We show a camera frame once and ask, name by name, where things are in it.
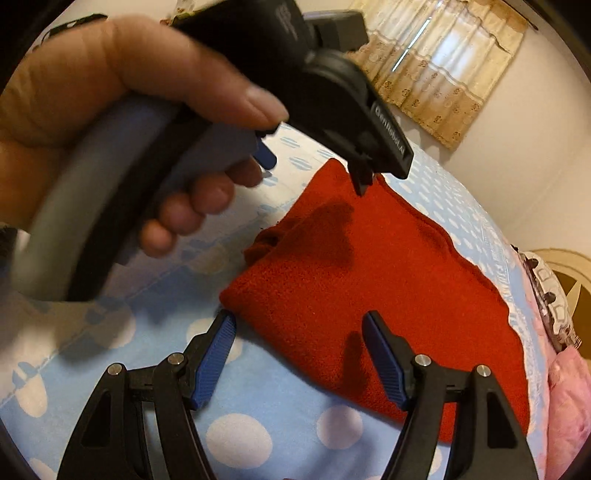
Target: metal screw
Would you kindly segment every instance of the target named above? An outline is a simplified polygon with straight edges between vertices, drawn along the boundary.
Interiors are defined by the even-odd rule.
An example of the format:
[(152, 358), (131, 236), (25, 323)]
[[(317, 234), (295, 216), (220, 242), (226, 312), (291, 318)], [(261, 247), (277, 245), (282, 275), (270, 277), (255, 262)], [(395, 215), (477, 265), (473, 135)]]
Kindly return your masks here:
[(544, 293), (544, 300), (548, 305), (554, 303), (556, 301), (556, 293), (554, 293), (553, 291)]
[(180, 365), (184, 362), (184, 355), (182, 353), (171, 353), (168, 356), (168, 363), (171, 365)]
[(478, 367), (476, 367), (476, 372), (478, 372), (478, 375), (480, 375), (481, 377), (491, 376), (491, 369), (488, 368), (486, 365), (478, 365)]
[(414, 358), (414, 361), (421, 365), (421, 367), (428, 367), (429, 365), (431, 365), (431, 358), (427, 355), (423, 355), (422, 353), (417, 355)]
[(532, 269), (535, 270), (536, 268), (538, 268), (538, 265), (540, 264), (540, 262), (538, 261), (537, 258), (532, 257), (532, 258), (528, 258), (526, 260), (526, 263), (528, 264), (528, 266)]
[(107, 369), (107, 373), (109, 375), (113, 375), (114, 377), (116, 377), (117, 375), (119, 375), (121, 373), (122, 370), (123, 370), (123, 366), (121, 364), (112, 364), (112, 365), (109, 365), (109, 368)]

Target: gripper handle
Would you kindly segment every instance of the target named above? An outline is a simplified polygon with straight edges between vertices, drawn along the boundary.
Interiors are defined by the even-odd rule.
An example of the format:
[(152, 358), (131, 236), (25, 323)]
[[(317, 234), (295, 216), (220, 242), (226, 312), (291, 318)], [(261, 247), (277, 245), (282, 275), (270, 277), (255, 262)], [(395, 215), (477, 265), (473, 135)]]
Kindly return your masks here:
[(37, 300), (95, 298), (166, 195), (256, 149), (253, 131), (211, 124), (181, 104), (125, 97), (73, 149), (28, 241), (15, 249), (13, 287)]

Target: polka dot bedsheet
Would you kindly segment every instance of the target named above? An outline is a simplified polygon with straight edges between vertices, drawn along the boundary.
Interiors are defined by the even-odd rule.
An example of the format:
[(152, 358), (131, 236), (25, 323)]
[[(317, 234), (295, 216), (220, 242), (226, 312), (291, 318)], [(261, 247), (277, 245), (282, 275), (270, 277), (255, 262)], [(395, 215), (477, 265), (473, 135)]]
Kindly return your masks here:
[[(165, 260), (140, 254), (116, 267), (89, 304), (31, 301), (0, 278), (0, 416), (42, 480), (55, 479), (69, 436), (105, 368), (154, 365), (204, 332), (218, 295), (245, 267), (242, 250), (279, 221), (313, 174), (334, 156), (283, 125), (266, 140), (278, 165), (255, 190), (240, 189), (230, 211), (183, 239)], [(544, 478), (548, 392), (536, 311), (515, 252), (466, 189), (413, 145), (408, 180), (388, 184), (441, 224), (509, 305), (525, 352), (531, 424), (528, 442)], [(147, 411), (156, 480), (167, 479), (155, 417)], [(194, 419), (220, 480), (379, 479), (400, 429), (306, 383), (239, 322), (213, 399)], [(432, 480), (443, 479), (449, 447), (439, 445)]]

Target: pillow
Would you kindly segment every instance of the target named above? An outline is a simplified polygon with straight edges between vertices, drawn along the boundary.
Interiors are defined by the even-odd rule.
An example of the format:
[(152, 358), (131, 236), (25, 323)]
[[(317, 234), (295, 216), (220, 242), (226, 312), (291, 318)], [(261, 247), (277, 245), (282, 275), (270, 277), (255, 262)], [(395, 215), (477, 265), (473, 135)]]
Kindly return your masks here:
[(587, 362), (569, 346), (550, 365), (548, 460), (545, 480), (566, 471), (591, 432), (591, 374)]
[(533, 252), (523, 252), (525, 266), (532, 278), (532, 286), (546, 334), (556, 352), (568, 346), (578, 349), (581, 339), (574, 331), (573, 318), (569, 312), (569, 302), (558, 277), (544, 260)]

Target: gray handle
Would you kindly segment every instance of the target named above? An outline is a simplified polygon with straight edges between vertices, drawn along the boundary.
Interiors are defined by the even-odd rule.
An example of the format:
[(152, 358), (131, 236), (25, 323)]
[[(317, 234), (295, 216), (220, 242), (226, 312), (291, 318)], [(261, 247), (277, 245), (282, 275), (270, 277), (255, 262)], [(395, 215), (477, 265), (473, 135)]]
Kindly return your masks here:
[[(82, 300), (71, 298), (70, 291), (72, 282), (80, 278), (80, 258), (83, 252), (89, 253), (85, 251), (89, 237), (96, 236), (98, 220), (107, 206), (112, 208), (113, 198), (121, 198), (121, 186), (124, 179), (129, 182), (129, 172), (141, 175), (141, 166), (131, 169), (137, 169), (137, 162), (181, 108), (129, 95), (94, 124), (73, 150), (69, 167), (36, 214), (28, 242), (15, 250), (11, 280), (16, 290), (39, 300)], [(190, 178), (224, 171), (257, 147), (254, 132), (224, 124), (209, 126), (199, 138), (196, 131), (195, 136), (170, 175), (150, 192), (151, 200), (137, 217), (136, 227), (154, 214), (166, 195), (182, 189)], [(137, 249), (136, 238), (134, 234), (122, 242), (118, 260), (126, 261)]]

